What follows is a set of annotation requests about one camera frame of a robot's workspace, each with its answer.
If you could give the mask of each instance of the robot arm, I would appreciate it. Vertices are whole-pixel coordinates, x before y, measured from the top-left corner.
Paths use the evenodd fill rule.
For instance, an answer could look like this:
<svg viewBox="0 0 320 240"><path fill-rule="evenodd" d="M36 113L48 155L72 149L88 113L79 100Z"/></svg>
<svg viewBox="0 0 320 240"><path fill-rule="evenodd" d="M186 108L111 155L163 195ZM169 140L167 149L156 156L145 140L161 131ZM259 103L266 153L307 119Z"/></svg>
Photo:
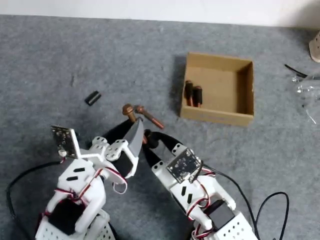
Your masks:
<svg viewBox="0 0 320 240"><path fill-rule="evenodd" d="M147 132L143 146L152 172L170 192L186 216L194 221L193 240L257 240L248 221L236 210L233 198L217 182L215 173L203 167L194 152L173 137ZM163 162L151 148L161 140L174 156Z"/></svg>
<svg viewBox="0 0 320 240"><path fill-rule="evenodd" d="M115 239L111 229L105 230L110 228L110 217L102 210L106 203L104 182L110 181L119 194L127 190L127 179L137 170L142 121L138 119L123 139L112 144L105 137L95 137L88 150L79 148L73 129L52 126L52 132L60 156L74 160L59 177L35 238L44 239L50 229L58 239L95 240L104 231L103 236L108 232L109 239ZM124 190L117 191L117 185L124 185Z"/></svg>

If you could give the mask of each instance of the cardboard box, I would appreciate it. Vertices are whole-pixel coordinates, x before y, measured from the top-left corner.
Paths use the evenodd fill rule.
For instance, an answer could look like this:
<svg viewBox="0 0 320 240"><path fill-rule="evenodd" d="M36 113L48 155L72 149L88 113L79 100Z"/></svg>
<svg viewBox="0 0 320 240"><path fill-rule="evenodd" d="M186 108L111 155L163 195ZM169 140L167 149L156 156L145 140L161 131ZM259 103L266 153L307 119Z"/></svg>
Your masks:
<svg viewBox="0 0 320 240"><path fill-rule="evenodd" d="M202 87L202 106L188 106L183 87L181 117L238 126L247 126L254 119L251 60L190 52L184 83L187 80Z"/></svg>

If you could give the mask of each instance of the circuit board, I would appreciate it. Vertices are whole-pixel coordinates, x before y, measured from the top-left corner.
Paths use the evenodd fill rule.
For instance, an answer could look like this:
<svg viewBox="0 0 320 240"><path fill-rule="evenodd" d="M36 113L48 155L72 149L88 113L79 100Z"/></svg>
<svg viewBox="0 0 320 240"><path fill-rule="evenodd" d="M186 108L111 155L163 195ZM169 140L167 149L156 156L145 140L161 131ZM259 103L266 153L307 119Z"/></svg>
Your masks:
<svg viewBox="0 0 320 240"><path fill-rule="evenodd" d="M65 150L66 157L77 159L79 144L75 131L72 128L56 125L51 126L51 131L58 150Z"/></svg>
<svg viewBox="0 0 320 240"><path fill-rule="evenodd" d="M190 151L184 150L180 155L175 157L166 169L178 181L182 183L189 179L201 167L201 161Z"/></svg>

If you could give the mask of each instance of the white wall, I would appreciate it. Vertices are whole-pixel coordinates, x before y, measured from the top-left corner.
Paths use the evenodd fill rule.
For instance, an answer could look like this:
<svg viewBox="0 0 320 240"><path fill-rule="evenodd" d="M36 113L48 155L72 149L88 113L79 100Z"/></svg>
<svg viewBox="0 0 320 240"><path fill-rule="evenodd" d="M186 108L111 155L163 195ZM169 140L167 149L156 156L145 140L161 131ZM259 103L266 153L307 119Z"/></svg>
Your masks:
<svg viewBox="0 0 320 240"><path fill-rule="evenodd" d="M0 0L0 14L320 28L320 0Z"/></svg>

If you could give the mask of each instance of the transparent plastic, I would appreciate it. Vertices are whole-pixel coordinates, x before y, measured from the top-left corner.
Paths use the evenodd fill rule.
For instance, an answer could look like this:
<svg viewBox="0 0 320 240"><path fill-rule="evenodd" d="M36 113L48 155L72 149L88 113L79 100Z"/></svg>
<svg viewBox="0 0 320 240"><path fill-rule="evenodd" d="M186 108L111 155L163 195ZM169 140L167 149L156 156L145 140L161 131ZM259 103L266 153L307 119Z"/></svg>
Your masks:
<svg viewBox="0 0 320 240"><path fill-rule="evenodd" d="M294 76L295 92L298 94L308 117L314 124L320 124L320 68L307 77Z"/></svg>

